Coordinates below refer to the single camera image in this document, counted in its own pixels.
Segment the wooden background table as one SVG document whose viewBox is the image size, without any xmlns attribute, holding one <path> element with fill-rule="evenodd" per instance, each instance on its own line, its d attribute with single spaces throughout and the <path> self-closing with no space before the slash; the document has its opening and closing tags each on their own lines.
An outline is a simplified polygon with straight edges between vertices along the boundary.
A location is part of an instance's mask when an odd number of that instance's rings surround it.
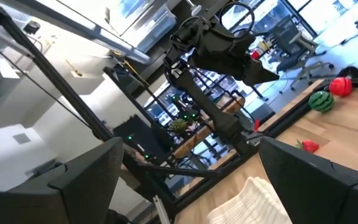
<svg viewBox="0 0 358 224">
<path fill-rule="evenodd" d="M 237 102 L 230 96 L 223 95 L 223 97 L 216 103 L 216 106 L 225 113 L 233 114 L 234 112 L 239 111 L 246 102 L 245 98 L 241 96 L 236 96 L 236 100 Z M 183 143 L 174 150 L 172 155 L 177 159 L 183 158 L 211 133 L 212 131 L 208 127 L 200 127 L 199 130 L 197 130 L 197 132 L 195 132 L 188 140 L 183 141 Z"/>
</svg>

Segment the black computer tower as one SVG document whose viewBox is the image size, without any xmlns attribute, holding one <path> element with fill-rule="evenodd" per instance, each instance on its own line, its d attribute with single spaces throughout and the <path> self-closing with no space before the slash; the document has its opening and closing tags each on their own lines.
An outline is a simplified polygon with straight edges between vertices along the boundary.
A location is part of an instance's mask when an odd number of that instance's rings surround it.
<svg viewBox="0 0 358 224">
<path fill-rule="evenodd" d="M 136 114 L 113 130 L 116 136 L 122 137 L 131 147 L 140 149 L 146 158 L 152 158 L 156 164 L 165 160 L 165 148 L 155 137 L 152 128 Z"/>
</svg>

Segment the green striped toy watermelon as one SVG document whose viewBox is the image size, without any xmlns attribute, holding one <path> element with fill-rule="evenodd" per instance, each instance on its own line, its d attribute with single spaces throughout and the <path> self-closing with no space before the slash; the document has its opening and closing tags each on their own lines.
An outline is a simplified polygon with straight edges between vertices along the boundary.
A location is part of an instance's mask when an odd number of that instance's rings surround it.
<svg viewBox="0 0 358 224">
<path fill-rule="evenodd" d="M 308 104 L 312 110 L 325 113 L 334 106 L 334 97 L 330 92 L 317 91 L 309 97 Z"/>
</svg>

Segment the small potted plant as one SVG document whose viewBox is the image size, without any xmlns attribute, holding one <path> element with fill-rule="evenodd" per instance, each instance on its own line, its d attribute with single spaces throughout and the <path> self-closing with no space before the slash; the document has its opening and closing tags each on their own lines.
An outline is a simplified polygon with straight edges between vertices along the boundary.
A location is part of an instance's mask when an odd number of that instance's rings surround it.
<svg viewBox="0 0 358 224">
<path fill-rule="evenodd" d="M 176 119 L 170 124 L 170 130 L 175 133 L 185 133 L 188 123 L 184 119 Z"/>
</svg>

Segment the clear storage bin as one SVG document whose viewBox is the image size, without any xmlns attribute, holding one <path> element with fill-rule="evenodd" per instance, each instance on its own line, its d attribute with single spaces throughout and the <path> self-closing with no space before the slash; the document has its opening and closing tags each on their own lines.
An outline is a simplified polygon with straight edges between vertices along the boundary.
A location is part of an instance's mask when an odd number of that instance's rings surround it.
<svg viewBox="0 0 358 224">
<path fill-rule="evenodd" d="M 146 53 L 176 24 L 176 16 L 166 4 L 158 9 L 151 6 L 140 19 L 122 35 L 123 39 Z"/>
</svg>

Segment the red toy apple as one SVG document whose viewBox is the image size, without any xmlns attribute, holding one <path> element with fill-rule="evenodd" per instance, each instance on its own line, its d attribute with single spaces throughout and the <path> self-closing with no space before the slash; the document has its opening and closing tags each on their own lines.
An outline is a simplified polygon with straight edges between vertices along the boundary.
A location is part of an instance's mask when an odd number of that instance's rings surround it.
<svg viewBox="0 0 358 224">
<path fill-rule="evenodd" d="M 329 91 L 333 95 L 345 97 L 352 91 L 352 81 L 346 77 L 335 78 L 329 84 Z"/>
</svg>

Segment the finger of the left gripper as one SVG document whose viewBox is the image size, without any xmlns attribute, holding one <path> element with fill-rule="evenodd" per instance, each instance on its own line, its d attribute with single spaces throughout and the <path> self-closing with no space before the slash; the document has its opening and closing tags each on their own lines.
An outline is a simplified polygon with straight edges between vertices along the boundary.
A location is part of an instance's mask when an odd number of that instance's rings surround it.
<svg viewBox="0 0 358 224">
<path fill-rule="evenodd" d="M 260 60 L 250 60 L 249 85 L 271 82 L 278 80 L 279 78 L 280 77 L 276 73 L 265 69 Z"/>
</svg>

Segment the red toy strawberry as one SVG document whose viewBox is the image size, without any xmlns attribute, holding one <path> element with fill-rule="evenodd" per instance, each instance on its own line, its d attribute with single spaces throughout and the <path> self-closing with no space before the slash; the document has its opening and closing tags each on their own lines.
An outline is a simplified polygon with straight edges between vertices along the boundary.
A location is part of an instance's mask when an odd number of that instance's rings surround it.
<svg viewBox="0 0 358 224">
<path fill-rule="evenodd" d="M 319 149 L 319 144 L 311 140 L 297 141 L 297 148 L 308 153 L 314 153 Z"/>
</svg>

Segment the white checked cloth towel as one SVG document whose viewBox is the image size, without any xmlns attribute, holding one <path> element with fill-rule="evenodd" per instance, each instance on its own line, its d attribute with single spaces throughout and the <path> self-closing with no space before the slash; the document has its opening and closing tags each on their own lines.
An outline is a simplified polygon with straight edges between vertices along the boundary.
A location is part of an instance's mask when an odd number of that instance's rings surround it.
<svg viewBox="0 0 358 224">
<path fill-rule="evenodd" d="M 273 186 L 249 177 L 232 199 L 208 214 L 209 224 L 292 224 Z"/>
</svg>

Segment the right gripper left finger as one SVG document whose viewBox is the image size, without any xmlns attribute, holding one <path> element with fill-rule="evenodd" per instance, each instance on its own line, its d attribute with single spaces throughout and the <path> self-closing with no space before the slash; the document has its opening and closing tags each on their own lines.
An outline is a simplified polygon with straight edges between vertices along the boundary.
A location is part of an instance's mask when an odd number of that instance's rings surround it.
<svg viewBox="0 0 358 224">
<path fill-rule="evenodd" d="M 123 155 L 113 138 L 12 189 L 11 224 L 103 224 Z"/>
</svg>

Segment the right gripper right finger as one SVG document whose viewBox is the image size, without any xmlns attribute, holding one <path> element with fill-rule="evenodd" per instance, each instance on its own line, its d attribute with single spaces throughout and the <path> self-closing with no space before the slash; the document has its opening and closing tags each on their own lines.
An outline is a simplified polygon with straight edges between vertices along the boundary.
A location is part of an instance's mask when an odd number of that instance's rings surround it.
<svg viewBox="0 0 358 224">
<path fill-rule="evenodd" d="M 259 156 L 293 224 L 358 224 L 358 171 L 263 137 Z"/>
</svg>

